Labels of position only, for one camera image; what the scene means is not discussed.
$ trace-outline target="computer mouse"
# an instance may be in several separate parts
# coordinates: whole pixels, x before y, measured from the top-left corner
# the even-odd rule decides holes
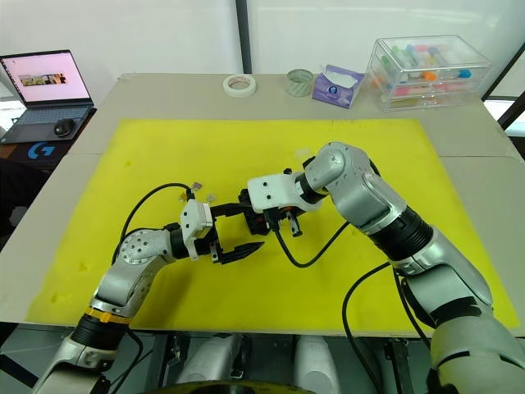
[[[75,128],[75,121],[73,119],[61,119],[55,123],[54,131],[57,137],[65,137]]]

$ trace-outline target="laptop screen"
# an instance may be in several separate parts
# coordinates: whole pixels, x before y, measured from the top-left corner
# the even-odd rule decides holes
[[[26,105],[90,100],[69,51],[11,55],[2,65]]]

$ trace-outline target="black cable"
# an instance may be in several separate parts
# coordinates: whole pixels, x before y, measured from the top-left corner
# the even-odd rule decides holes
[[[331,239],[322,247],[321,250],[307,263],[298,263],[296,259],[294,259],[294,256],[292,256],[290,250],[286,246],[285,240],[282,239],[281,233],[279,230],[274,230],[276,233],[277,240],[279,241],[279,244],[281,245],[281,248],[286,254],[286,257],[288,257],[288,260],[297,268],[307,268],[310,267],[313,263],[315,263],[323,253],[326,252],[326,250],[330,247],[330,245],[336,240],[336,238],[339,236],[341,232],[349,225],[348,222],[344,222],[341,227],[339,227],[339,230],[336,231],[336,233],[331,237]]]
[[[126,371],[124,371],[124,374],[122,375],[121,381],[115,386],[115,388],[112,391],[112,394],[115,394],[116,392],[118,392],[118,389],[121,388],[122,383],[124,383],[124,381],[126,380],[128,375],[130,374],[131,370],[139,363],[140,356],[142,355],[142,350],[144,349],[144,344],[142,343],[140,338],[137,337],[135,335],[135,333],[132,332],[129,327],[126,329],[126,332],[131,337],[131,339],[133,339],[135,341],[135,343],[139,347],[139,351],[137,351],[137,355],[135,356],[135,358],[131,362],[131,364],[128,367],[128,369]]]
[[[392,272],[394,273],[395,287],[397,287],[397,292],[399,293],[399,297],[401,299],[401,304],[403,304],[404,312],[409,317],[410,322],[412,323],[412,325],[413,325],[414,329],[416,330],[416,332],[421,337],[421,339],[422,339],[423,343],[425,344],[425,346],[428,349],[430,349],[430,341],[428,340],[427,336],[425,335],[425,333],[423,332],[421,327],[419,327],[418,322],[416,321],[415,317],[412,315],[412,312],[410,311],[409,304],[407,303],[406,298],[404,298],[403,290],[401,289],[401,284],[399,283],[399,279],[397,278],[397,275],[395,273],[394,268],[392,268]]]
[[[345,333],[346,337],[348,338],[348,341],[350,342],[350,345],[354,349],[355,354],[359,358],[359,361],[361,361],[361,364],[367,371],[368,376],[370,377],[370,380],[372,380],[372,383],[374,387],[376,388],[376,391],[378,393],[382,392],[381,384],[377,381],[376,376],[374,375],[374,372],[372,371],[372,367],[368,364],[367,360],[365,359],[363,353],[358,348],[358,344],[356,343],[354,337],[352,336],[352,332],[350,331],[350,326],[348,325],[348,318],[346,317],[346,310],[348,309],[348,302],[350,300],[350,297],[352,296],[352,293],[354,293],[355,289],[359,286],[359,284],[364,281],[366,278],[370,277],[374,273],[377,273],[381,271],[383,268],[386,268],[390,265],[390,263],[384,263],[381,264],[378,267],[375,267],[373,270],[368,271],[364,275],[362,275],[355,283],[349,288],[348,292],[345,295],[345,299],[343,300],[343,308],[342,308],[342,315],[343,315],[343,326],[345,327]]]
[[[147,353],[146,353],[145,355],[143,355],[142,357],[140,357],[139,361],[137,361],[137,363],[136,363],[135,365],[133,365],[132,369],[133,369],[134,367],[136,367],[137,365],[139,365],[140,363],[142,363],[142,362],[146,359],[146,357],[148,357],[148,356],[151,355],[152,353],[153,353],[153,349],[150,350],[149,352],[147,352]],[[125,372],[121,373],[121,374],[118,375],[115,379],[113,379],[112,384],[110,384],[109,386],[111,387],[111,386],[113,386],[114,384],[116,384],[116,383],[119,381],[119,379],[122,378],[122,377],[124,376],[124,373],[125,373]]]
[[[121,243],[122,241],[126,238],[126,232],[128,231],[128,226],[130,225],[130,222],[131,222],[131,219],[133,219],[133,216],[135,215],[135,213],[137,212],[137,210],[140,208],[140,206],[149,198],[151,197],[152,195],[154,195],[155,193],[157,193],[158,191],[162,190],[162,189],[166,189],[167,187],[182,187],[183,189],[186,190],[186,194],[188,195],[188,197],[191,197],[192,196],[192,192],[191,192],[191,188],[188,186],[188,185],[185,185],[184,183],[179,183],[179,182],[172,182],[172,183],[166,183],[164,185],[160,185],[160,186],[157,186],[155,189],[149,191],[142,199],[140,199],[140,201],[133,207],[133,209],[131,210],[130,214],[128,215],[128,218],[126,219],[126,221],[124,222],[124,226],[122,228],[122,231],[121,231],[121,237],[119,239],[119,242],[118,242],[118,245],[116,246],[116,251],[115,253],[113,253],[113,258],[112,258],[112,265],[115,263],[115,260],[116,260],[116,256],[118,255],[118,250],[120,249],[120,246],[121,246]]]
[[[155,189],[148,192],[142,199],[140,199],[140,201],[135,205],[135,207],[131,210],[130,214],[128,215],[128,218],[126,219],[126,222],[124,223],[124,227],[122,228],[121,241],[123,241],[124,238],[126,237],[126,231],[128,231],[128,226],[130,225],[131,219],[133,218],[137,210],[140,208],[140,205],[142,205],[144,201],[146,201],[149,197],[151,197],[152,195],[154,195],[155,193],[157,193],[158,191],[162,189],[166,189],[167,187],[182,187],[186,189],[186,192],[191,193],[191,189],[189,186],[185,185],[184,183],[178,183],[178,182],[166,183],[164,185],[157,186]]]

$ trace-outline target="purple tissue box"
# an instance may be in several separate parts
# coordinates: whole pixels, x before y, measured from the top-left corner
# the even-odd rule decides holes
[[[357,80],[357,82],[354,86],[345,88],[343,86],[333,84],[328,80],[328,78],[324,76],[324,74],[320,74],[315,80],[312,99],[338,105],[343,108],[350,108],[350,105],[352,105],[352,102],[358,95],[359,87],[363,81],[364,74],[336,66],[326,66],[326,71],[334,71],[339,74],[352,76]]]

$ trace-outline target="orange ring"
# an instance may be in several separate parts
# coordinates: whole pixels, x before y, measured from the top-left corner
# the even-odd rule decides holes
[[[122,316],[116,316],[110,312],[103,312],[102,310],[93,309],[88,307],[85,310],[85,314],[93,316],[100,320],[101,323],[118,323],[118,324],[130,324],[131,318],[123,318]]]

